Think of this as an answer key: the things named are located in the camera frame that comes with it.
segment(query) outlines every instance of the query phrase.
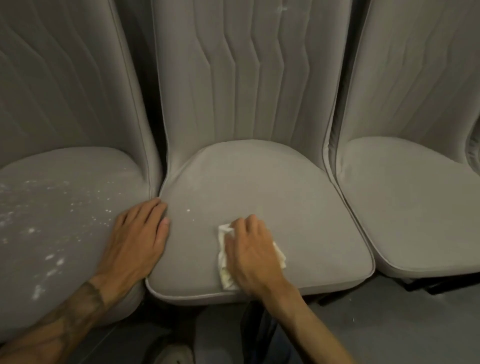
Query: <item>chair backrest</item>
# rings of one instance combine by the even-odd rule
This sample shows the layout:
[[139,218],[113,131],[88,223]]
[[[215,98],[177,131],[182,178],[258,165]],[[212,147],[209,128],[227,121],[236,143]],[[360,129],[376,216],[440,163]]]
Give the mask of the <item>chair backrest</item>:
[[263,139],[323,168],[351,1],[154,0],[175,171],[201,148]]
[[343,146],[363,136],[399,137],[467,162],[480,115],[479,18],[475,0],[371,1],[340,97],[337,167]]
[[158,178],[113,0],[1,1],[0,70],[0,167],[57,148],[107,146]]

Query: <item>pant leg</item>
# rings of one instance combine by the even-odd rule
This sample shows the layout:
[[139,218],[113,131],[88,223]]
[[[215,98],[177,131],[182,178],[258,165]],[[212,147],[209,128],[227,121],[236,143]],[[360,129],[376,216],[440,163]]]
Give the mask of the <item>pant leg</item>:
[[241,321],[244,364],[301,364],[303,361],[279,323],[258,302]]

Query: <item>floor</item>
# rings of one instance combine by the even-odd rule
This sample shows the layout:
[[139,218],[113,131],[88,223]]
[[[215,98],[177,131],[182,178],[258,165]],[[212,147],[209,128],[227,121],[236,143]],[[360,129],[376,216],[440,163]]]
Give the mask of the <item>floor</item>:
[[[471,364],[480,357],[480,285],[430,296],[377,276],[342,299],[312,310],[359,363]],[[244,305],[211,306],[196,321],[197,364],[240,364]],[[127,319],[91,332],[68,364],[145,364],[168,330]]]

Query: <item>white cloth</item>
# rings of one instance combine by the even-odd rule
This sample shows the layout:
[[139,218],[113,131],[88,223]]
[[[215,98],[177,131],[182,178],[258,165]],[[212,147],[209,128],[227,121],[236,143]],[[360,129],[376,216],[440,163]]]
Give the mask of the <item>white cloth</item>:
[[[218,272],[220,274],[220,281],[222,282],[222,287],[224,290],[238,291],[240,288],[237,286],[232,276],[230,275],[230,272],[227,269],[227,255],[225,253],[226,234],[235,236],[235,230],[231,228],[229,224],[220,225],[218,227],[218,243],[220,244],[220,253],[218,253]],[[273,246],[275,248],[278,262],[280,263],[281,268],[284,269],[286,267],[286,258],[275,242],[273,242]]]

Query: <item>person's foot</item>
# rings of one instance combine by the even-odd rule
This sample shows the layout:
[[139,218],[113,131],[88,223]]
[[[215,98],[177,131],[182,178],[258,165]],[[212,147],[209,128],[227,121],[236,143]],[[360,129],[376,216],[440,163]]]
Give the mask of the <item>person's foot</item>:
[[194,364],[192,350],[184,344],[167,345],[152,364]]

